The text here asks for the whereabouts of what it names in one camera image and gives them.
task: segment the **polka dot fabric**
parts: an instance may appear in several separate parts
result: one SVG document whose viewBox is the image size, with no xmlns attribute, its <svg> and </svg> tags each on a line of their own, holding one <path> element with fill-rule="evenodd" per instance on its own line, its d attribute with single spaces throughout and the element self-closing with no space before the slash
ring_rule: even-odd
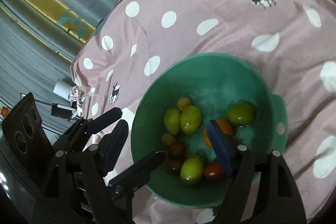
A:
<svg viewBox="0 0 336 224">
<path fill-rule="evenodd" d="M 286 102 L 284 157 L 311 218 L 336 186 L 335 22 L 329 0 L 121 0 L 77 55 L 72 78 L 86 95 L 86 118 L 119 107 L 131 128 L 146 90 L 174 63 L 201 52 L 247 61 Z M 276 132 L 285 134 L 285 125 L 277 124 Z M 128 140 L 117 174 L 130 164 Z M 173 208 L 154 197 L 147 205 L 136 223 L 148 223 L 153 208 L 155 223 L 168 222 Z M 201 211 L 179 208 L 174 223 L 195 223 Z"/>
</svg>

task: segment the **bowl handle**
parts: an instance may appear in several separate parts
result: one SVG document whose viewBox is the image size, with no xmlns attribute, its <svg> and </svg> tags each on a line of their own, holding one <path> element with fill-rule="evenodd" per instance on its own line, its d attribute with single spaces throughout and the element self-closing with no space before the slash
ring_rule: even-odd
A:
<svg viewBox="0 0 336 224">
<path fill-rule="evenodd" d="M 271 94 L 273 110 L 273 143 L 271 150 L 285 151 L 288 136 L 288 120 L 286 105 L 279 95 Z"/>
</svg>

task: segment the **green bowl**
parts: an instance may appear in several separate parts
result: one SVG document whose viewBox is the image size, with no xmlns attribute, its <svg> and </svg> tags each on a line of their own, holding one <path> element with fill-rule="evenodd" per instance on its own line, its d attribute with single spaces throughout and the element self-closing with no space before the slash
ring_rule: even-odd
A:
<svg viewBox="0 0 336 224">
<path fill-rule="evenodd" d="M 131 150 L 134 162 L 157 148 L 166 149 L 161 136 L 165 111 L 177 107 L 181 97 L 191 98 L 202 114 L 201 127 L 191 135 L 180 132 L 177 139 L 187 145 L 186 156 L 195 153 L 216 158 L 203 142 L 202 130 L 210 119 L 225 118 L 229 106 L 248 101 L 256 107 L 256 117 L 247 127 L 237 128 L 235 138 L 252 150 L 283 152 L 287 140 L 287 114 L 283 100 L 272 94 L 263 78 L 248 64 L 229 55 L 208 53 L 190 56 L 167 69 L 147 90 L 136 111 L 132 126 Z M 184 185 L 179 176 L 162 164 L 151 174 L 147 188 L 173 205 L 213 208 L 222 203 L 231 179 L 202 180 L 194 187 Z"/>
</svg>

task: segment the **screw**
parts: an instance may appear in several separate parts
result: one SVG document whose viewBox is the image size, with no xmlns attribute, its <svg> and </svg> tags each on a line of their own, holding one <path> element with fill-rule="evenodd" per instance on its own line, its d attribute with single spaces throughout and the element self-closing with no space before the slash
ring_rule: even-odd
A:
<svg viewBox="0 0 336 224">
<path fill-rule="evenodd" d="M 90 151 L 96 151 L 98 149 L 98 145 L 97 144 L 92 144 L 89 146 L 89 150 Z"/>
<path fill-rule="evenodd" d="M 242 151 L 242 152 L 247 150 L 246 145 L 243 145 L 243 144 L 238 145 L 237 148 L 238 148 L 239 151 Z"/>
<path fill-rule="evenodd" d="M 278 150 L 273 150 L 273 151 L 272 151 L 272 154 L 273 154 L 275 157 L 280 157 L 280 156 L 281 156 L 281 153 L 280 153 Z"/>
<path fill-rule="evenodd" d="M 114 192 L 115 192 L 116 194 L 120 194 L 122 190 L 123 190 L 123 187 L 120 186 L 120 185 L 116 185 L 116 186 L 114 187 Z"/>
<path fill-rule="evenodd" d="M 56 153 L 55 153 L 55 156 L 57 157 L 57 158 L 60 158 L 60 157 L 62 157 L 64 155 L 64 152 L 62 151 L 62 150 L 58 150 Z"/>
</svg>

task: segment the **orange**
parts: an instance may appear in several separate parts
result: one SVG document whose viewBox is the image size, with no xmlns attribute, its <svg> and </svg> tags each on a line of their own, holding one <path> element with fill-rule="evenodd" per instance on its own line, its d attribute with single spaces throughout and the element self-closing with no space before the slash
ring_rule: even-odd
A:
<svg viewBox="0 0 336 224">
<path fill-rule="evenodd" d="M 225 134 L 231 135 L 231 136 L 233 135 L 232 127 L 227 120 L 216 119 L 216 122 L 218 123 L 219 127 Z M 203 140 L 206 146 L 212 148 L 212 145 L 208 137 L 207 127 L 205 127 L 203 130 Z"/>
</svg>

